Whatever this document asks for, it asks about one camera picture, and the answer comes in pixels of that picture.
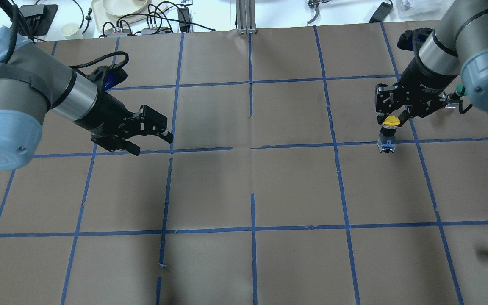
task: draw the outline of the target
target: yellow button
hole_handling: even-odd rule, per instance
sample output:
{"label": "yellow button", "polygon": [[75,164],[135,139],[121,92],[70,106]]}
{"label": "yellow button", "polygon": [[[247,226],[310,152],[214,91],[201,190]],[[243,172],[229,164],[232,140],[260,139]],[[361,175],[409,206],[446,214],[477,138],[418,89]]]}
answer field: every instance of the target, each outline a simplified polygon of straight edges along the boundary
{"label": "yellow button", "polygon": [[396,116],[387,116],[385,121],[383,121],[383,125],[387,127],[395,127],[398,126],[399,124],[400,124],[400,120]]}

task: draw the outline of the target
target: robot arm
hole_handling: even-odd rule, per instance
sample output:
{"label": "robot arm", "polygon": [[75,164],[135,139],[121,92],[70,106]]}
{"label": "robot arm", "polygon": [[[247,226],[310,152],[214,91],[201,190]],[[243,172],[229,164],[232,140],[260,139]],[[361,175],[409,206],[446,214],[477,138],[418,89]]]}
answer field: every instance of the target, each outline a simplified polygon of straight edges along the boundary
{"label": "robot arm", "polygon": [[[31,161],[48,110],[91,131],[92,141],[109,151],[139,155],[140,147],[128,141],[135,135],[157,135],[172,143],[165,116],[147,105],[130,112],[107,93],[127,77],[122,69],[128,61],[124,52],[105,56],[125,55],[122,63],[100,66],[84,75],[79,67],[103,58],[68,67],[19,35],[9,48],[12,37],[16,37],[15,28],[0,26],[0,169],[17,169]],[[4,60],[9,53],[10,60]]]}
{"label": "robot arm", "polygon": [[[397,83],[376,86],[380,151],[395,151],[397,128],[416,116],[455,104],[461,114],[472,105],[488,111],[488,0],[455,0],[436,29],[406,31],[397,46],[412,50],[414,58]],[[464,87],[443,93],[459,74]],[[465,94],[472,105],[463,109]],[[403,106],[398,117],[391,116]]]}

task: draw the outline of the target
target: black cable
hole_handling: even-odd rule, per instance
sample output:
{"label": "black cable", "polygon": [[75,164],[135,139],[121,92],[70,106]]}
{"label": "black cable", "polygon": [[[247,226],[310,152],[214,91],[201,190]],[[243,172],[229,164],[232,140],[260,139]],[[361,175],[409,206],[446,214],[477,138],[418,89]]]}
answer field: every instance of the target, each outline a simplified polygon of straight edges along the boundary
{"label": "black cable", "polygon": [[82,34],[84,34],[89,28],[89,23],[92,21],[92,18],[91,18],[92,12],[93,12],[93,10],[91,8],[89,8],[88,15],[86,16],[86,28],[82,31]]}
{"label": "black cable", "polygon": [[129,62],[129,54],[127,54],[124,51],[116,51],[116,52],[112,52],[112,53],[103,55],[100,58],[97,58],[97,59],[92,60],[90,62],[87,62],[85,64],[77,64],[76,66],[69,66],[69,68],[71,68],[71,69],[80,69],[80,68],[85,68],[85,67],[93,66],[94,64],[97,64],[100,61],[103,61],[103,60],[105,60],[107,58],[111,58],[111,57],[114,57],[114,56],[117,56],[117,55],[123,55],[125,57],[124,60],[122,60],[122,62],[120,62],[118,64],[118,65],[121,65],[120,67],[125,66]]}
{"label": "black cable", "polygon": [[[140,16],[148,16],[148,14],[143,14],[143,13],[136,12],[136,13],[133,13],[133,14],[124,15],[124,16],[122,16],[120,18],[124,18],[124,17],[128,17],[128,16],[137,16],[137,15],[140,15]],[[211,29],[209,27],[205,27],[204,25],[199,25],[198,23],[194,23],[194,22],[187,22],[187,21],[181,21],[181,20],[175,20],[175,19],[168,19],[168,18],[163,18],[163,17],[160,17],[160,16],[157,16],[157,18],[162,19],[162,20],[181,22],[181,23],[185,23],[186,25],[197,25],[198,27],[202,27],[202,28],[207,29],[209,31],[215,31],[215,32],[217,32],[216,29]]]}
{"label": "black cable", "polygon": [[120,27],[122,28],[122,31],[124,30],[124,26],[122,25],[122,22],[125,22],[126,25],[128,25],[128,28],[129,28],[129,35],[133,35],[133,30],[131,29],[131,26],[129,25],[129,23],[125,20],[120,20]]}
{"label": "black cable", "polygon": [[[165,17],[165,19],[168,21],[167,16],[165,15],[165,12],[164,12],[163,10],[161,10],[161,8],[159,8],[159,6],[155,6],[155,5],[153,5],[153,4],[148,4],[148,7],[150,7],[150,6],[153,6],[153,7],[155,8],[155,11],[154,11],[154,13],[153,13],[153,19],[154,19],[154,20],[155,20],[155,12],[160,11],[160,12],[161,12],[161,14],[163,14],[163,16]],[[172,29],[172,25],[171,25],[171,23],[170,23],[170,22],[167,22],[167,23],[169,24],[169,29],[171,29],[171,32],[173,32],[173,33],[174,33],[174,31],[173,31],[173,29]]]}
{"label": "black cable", "polygon": [[72,0],[72,1],[75,2],[76,5],[78,5],[78,7],[80,8],[80,12],[82,13],[82,22],[80,23],[80,26],[78,27],[79,29],[81,29],[82,26],[84,25],[84,10],[80,6],[80,4],[78,4],[78,2],[76,2],[76,0]]}
{"label": "black cable", "polygon": [[12,7],[12,25],[10,27],[11,29],[11,34],[10,34],[10,40],[8,42],[8,50],[3,57],[3,59],[0,61],[2,64],[7,64],[8,61],[11,59],[12,54],[14,54],[14,48],[16,48],[16,39],[18,37],[18,6],[15,4]]}
{"label": "black cable", "polygon": [[114,25],[114,23],[111,23],[110,21],[107,21],[103,24],[103,27],[101,29],[101,31],[103,32],[103,35],[101,35],[100,37],[106,37],[105,35],[105,26],[106,25],[112,25],[112,29],[116,29],[116,26]]}

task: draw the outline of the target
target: plastic bag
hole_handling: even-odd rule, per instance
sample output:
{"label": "plastic bag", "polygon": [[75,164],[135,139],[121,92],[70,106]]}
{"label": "plastic bag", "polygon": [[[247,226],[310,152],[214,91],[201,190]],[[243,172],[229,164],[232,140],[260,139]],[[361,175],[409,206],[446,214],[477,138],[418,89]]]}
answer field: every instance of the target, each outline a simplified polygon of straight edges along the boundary
{"label": "plastic bag", "polygon": [[442,8],[444,4],[445,0],[397,0],[397,8],[401,18],[436,11]]}

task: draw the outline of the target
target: white plate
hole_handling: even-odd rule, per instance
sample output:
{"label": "white plate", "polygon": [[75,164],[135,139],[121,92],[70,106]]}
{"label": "white plate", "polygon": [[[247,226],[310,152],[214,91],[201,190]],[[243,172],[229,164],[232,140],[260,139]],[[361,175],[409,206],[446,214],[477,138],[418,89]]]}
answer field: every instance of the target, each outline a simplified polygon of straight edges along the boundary
{"label": "white plate", "polygon": [[114,16],[133,14],[142,10],[147,4],[146,0],[103,0],[103,8]]}

